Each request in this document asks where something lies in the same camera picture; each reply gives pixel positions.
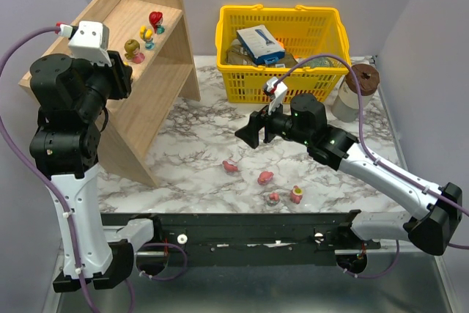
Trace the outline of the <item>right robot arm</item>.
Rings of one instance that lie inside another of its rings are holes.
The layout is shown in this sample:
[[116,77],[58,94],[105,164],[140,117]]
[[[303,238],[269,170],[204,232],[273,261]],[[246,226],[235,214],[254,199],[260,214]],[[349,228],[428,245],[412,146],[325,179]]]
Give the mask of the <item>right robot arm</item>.
[[356,238],[403,240],[427,254],[444,254],[462,219],[461,188],[423,180],[366,149],[356,136],[328,124],[324,105],[312,94],[293,97],[290,111],[265,106],[235,136],[253,149],[277,136],[302,144],[317,163],[364,181],[403,207],[400,213],[359,212],[349,226]]

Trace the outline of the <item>red haired mermaid toy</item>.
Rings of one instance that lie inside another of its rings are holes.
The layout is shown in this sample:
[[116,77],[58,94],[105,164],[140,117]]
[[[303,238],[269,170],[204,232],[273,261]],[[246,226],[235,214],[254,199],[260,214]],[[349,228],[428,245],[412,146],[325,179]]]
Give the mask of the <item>red haired mermaid toy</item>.
[[153,28],[155,34],[162,34],[165,32],[163,26],[163,13],[153,11],[149,14],[149,23]]

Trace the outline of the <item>brown hat duck toy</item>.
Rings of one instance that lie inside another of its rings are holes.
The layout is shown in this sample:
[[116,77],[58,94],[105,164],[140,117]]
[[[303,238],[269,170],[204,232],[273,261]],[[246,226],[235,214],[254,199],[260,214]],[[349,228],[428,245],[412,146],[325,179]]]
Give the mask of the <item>brown hat duck toy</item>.
[[145,55],[141,52],[140,44],[137,40],[130,39],[124,44],[125,58],[135,64],[141,64],[145,60]]

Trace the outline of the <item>yellow blue duck toy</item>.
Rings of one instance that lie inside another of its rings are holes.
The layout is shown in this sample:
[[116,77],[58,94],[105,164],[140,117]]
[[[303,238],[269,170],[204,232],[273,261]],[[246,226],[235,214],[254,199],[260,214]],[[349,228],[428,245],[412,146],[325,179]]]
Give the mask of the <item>yellow blue duck toy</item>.
[[139,37],[144,42],[145,48],[147,50],[152,50],[155,47],[153,41],[153,30],[147,28],[146,26],[141,26],[139,30]]

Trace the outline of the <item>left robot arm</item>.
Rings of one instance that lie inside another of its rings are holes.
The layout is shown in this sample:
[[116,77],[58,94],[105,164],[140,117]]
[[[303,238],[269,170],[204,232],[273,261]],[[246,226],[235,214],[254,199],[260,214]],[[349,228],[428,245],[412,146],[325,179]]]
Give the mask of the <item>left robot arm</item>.
[[112,289],[133,270],[136,252],[155,237],[156,216],[131,216],[126,225],[105,231],[97,201],[98,145],[95,122],[108,100],[131,92],[131,67],[116,51],[110,64],[93,64],[66,54],[50,54],[30,67],[30,87],[40,104],[37,132],[29,151],[52,184],[64,246],[64,268],[55,292],[74,292],[92,283]]

